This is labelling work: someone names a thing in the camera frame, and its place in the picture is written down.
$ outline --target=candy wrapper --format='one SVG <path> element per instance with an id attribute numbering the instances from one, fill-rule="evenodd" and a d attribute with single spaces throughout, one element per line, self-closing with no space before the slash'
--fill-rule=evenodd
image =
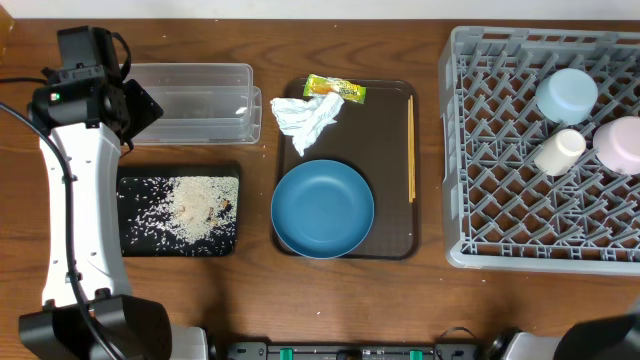
<path id="1" fill-rule="evenodd" d="M 309 75 L 304 86 L 304 96 L 327 95 L 330 92 L 337 93 L 345 100 L 364 104 L 367 88 L 338 78 Z"/>

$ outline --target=gray plastic crate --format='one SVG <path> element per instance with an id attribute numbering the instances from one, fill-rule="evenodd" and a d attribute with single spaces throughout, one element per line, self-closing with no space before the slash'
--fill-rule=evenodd
<path id="1" fill-rule="evenodd" d="M 456 267 L 640 275 L 640 178 L 595 157 L 600 125 L 638 115 L 640 33 L 458 27 L 439 61 L 447 260 Z M 535 89 L 567 68 L 590 74 L 598 103 L 572 126 L 587 151 L 569 173 L 533 164 L 565 128 Z"/>

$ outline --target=blue bowl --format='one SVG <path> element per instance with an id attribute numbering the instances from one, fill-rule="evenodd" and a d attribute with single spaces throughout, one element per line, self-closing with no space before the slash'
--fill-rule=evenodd
<path id="1" fill-rule="evenodd" d="M 352 168 L 315 160 L 280 180 L 271 200 L 276 234 L 296 253 L 328 259 L 347 254 L 373 224 L 373 194 Z"/>

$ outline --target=cup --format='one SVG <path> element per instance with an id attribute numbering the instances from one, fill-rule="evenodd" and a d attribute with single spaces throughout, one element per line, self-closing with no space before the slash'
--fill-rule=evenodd
<path id="1" fill-rule="evenodd" d="M 549 120 L 575 125 L 591 113 L 598 99 L 598 87 L 587 73 L 562 69 L 540 83 L 536 97 L 538 109 Z"/>
<path id="2" fill-rule="evenodd" d="M 533 160 L 547 175 L 566 174 L 587 148 L 584 136 L 573 129 L 558 131 L 542 143 L 542 151 Z"/>
<path id="3" fill-rule="evenodd" d="M 640 117 L 625 116 L 602 125 L 593 135 L 598 160 L 623 175 L 640 173 Z"/>

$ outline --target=crumpled napkin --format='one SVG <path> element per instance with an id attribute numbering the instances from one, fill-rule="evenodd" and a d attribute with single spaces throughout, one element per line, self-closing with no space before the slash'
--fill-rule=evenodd
<path id="1" fill-rule="evenodd" d="M 342 104 L 344 99 L 330 92 L 309 101 L 275 98 L 271 100 L 271 111 L 282 133 L 293 136 L 293 146 L 303 156 L 304 150 L 316 142 L 322 129 L 336 123 L 333 118 L 340 112 Z"/>

